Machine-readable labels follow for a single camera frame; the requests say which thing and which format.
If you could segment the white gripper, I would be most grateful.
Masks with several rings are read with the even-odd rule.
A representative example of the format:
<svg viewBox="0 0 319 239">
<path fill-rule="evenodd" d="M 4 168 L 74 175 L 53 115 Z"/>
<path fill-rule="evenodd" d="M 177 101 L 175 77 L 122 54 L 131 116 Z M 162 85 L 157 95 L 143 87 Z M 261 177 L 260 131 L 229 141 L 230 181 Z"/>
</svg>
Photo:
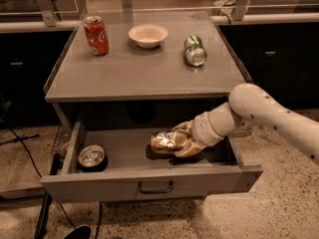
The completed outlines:
<svg viewBox="0 0 319 239">
<path fill-rule="evenodd" d="M 191 135 L 181 150 L 174 153 L 177 157 L 189 157 L 198 154 L 207 146 L 214 146 L 223 140 L 210 123 L 208 112 L 184 121 L 171 129 Z"/>
</svg>

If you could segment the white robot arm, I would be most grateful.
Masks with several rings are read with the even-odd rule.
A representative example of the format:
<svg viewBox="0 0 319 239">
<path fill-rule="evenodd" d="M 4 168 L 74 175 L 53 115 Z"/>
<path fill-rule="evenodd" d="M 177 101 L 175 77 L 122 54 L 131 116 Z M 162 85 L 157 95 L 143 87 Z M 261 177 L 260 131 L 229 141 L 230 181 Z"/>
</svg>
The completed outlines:
<svg viewBox="0 0 319 239">
<path fill-rule="evenodd" d="M 319 164 L 319 122 L 283 107 L 253 84 L 234 87 L 226 103 L 177 125 L 173 131 L 186 132 L 188 140 L 174 154 L 178 157 L 195 155 L 255 123 L 275 129 L 306 157 Z"/>
</svg>

